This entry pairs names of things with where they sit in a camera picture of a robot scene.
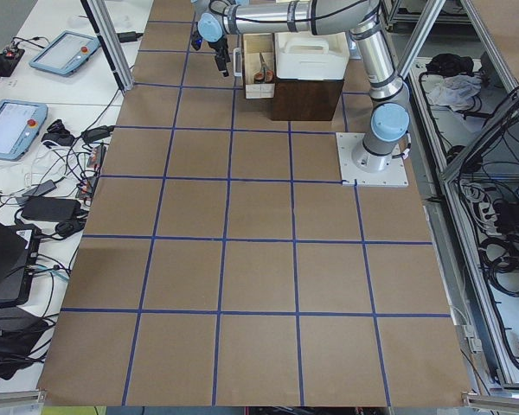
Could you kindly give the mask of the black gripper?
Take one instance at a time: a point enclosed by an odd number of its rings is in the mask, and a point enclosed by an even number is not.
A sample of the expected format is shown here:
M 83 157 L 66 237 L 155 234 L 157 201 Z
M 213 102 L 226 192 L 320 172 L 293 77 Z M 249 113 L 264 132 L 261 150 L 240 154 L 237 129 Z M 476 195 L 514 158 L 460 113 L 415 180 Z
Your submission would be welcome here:
M 229 76 L 227 70 L 228 43 L 227 37 L 222 36 L 217 41 L 208 41 L 208 45 L 215 51 L 215 65 L 223 77 Z

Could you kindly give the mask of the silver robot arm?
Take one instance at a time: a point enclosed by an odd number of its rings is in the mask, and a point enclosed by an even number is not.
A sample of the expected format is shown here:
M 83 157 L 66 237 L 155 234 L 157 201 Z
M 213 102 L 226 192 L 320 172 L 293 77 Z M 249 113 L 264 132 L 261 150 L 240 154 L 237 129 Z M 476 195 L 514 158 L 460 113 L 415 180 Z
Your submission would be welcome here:
M 373 104 L 369 130 L 351 151 L 354 165 L 368 173 L 389 167 L 393 151 L 406 135 L 409 90 L 393 62 L 379 1 L 193 1 L 197 33 L 216 52 L 219 69 L 227 64 L 227 36 L 308 33 L 315 37 L 344 33 L 358 50 Z

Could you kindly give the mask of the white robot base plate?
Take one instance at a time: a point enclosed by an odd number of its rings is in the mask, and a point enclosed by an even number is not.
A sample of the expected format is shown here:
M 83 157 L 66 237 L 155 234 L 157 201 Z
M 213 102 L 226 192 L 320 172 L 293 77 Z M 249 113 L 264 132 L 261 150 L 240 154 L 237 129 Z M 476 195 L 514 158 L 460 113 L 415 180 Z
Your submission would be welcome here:
M 348 187 L 406 188 L 409 184 L 400 146 L 374 156 L 363 146 L 364 133 L 338 132 L 336 149 L 341 184 Z

